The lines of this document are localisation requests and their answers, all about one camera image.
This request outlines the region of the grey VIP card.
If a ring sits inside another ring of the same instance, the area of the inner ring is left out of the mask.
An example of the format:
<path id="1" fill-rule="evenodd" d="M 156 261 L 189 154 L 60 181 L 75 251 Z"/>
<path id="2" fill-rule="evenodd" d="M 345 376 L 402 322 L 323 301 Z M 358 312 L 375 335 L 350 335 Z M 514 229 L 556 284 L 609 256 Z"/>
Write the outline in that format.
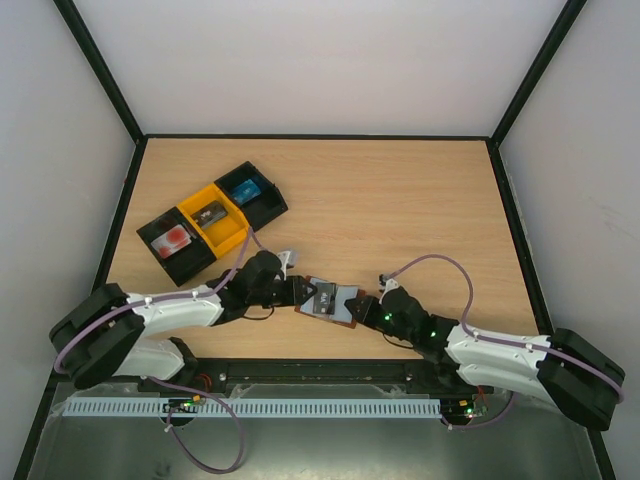
<path id="1" fill-rule="evenodd" d="M 315 281 L 318 291 L 305 305 L 304 310 L 312 315 L 330 316 L 335 313 L 335 301 L 338 287 L 335 283 Z"/>

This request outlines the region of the brown leather card holder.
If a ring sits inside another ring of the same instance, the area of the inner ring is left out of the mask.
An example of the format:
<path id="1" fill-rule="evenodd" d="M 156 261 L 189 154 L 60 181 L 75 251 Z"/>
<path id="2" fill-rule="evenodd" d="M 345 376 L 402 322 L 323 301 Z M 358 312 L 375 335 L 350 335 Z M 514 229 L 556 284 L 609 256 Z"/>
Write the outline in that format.
<path id="1" fill-rule="evenodd" d="M 365 295 L 355 285 L 341 285 L 317 277 L 305 279 L 307 295 L 305 301 L 296 306 L 298 314 L 354 329 L 357 321 L 346 306 L 346 302 Z"/>

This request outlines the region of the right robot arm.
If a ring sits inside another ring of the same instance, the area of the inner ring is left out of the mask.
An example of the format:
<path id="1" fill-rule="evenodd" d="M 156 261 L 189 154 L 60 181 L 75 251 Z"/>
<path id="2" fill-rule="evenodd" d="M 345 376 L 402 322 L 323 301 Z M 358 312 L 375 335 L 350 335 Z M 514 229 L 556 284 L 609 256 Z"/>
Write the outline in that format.
<path id="1" fill-rule="evenodd" d="M 624 370 L 572 330 L 517 336 L 478 329 L 427 312 L 403 287 L 344 305 L 357 323 L 409 343 L 447 391 L 466 384 L 508 390 L 597 431 L 609 429 L 622 398 Z"/>

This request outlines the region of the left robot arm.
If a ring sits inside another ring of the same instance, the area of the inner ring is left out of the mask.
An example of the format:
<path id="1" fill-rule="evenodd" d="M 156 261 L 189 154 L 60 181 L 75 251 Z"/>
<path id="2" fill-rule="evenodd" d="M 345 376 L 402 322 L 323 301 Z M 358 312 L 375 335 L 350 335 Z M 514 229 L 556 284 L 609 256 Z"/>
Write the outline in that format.
<path id="1" fill-rule="evenodd" d="M 175 378 L 190 352 L 182 340 L 161 340 L 159 334 L 230 323 L 253 306 L 298 307 L 316 294 L 305 277 L 288 274 L 290 255 L 260 251 L 221 277 L 183 291 L 142 295 L 105 284 L 50 330 L 54 369 L 78 389 L 117 376 Z"/>

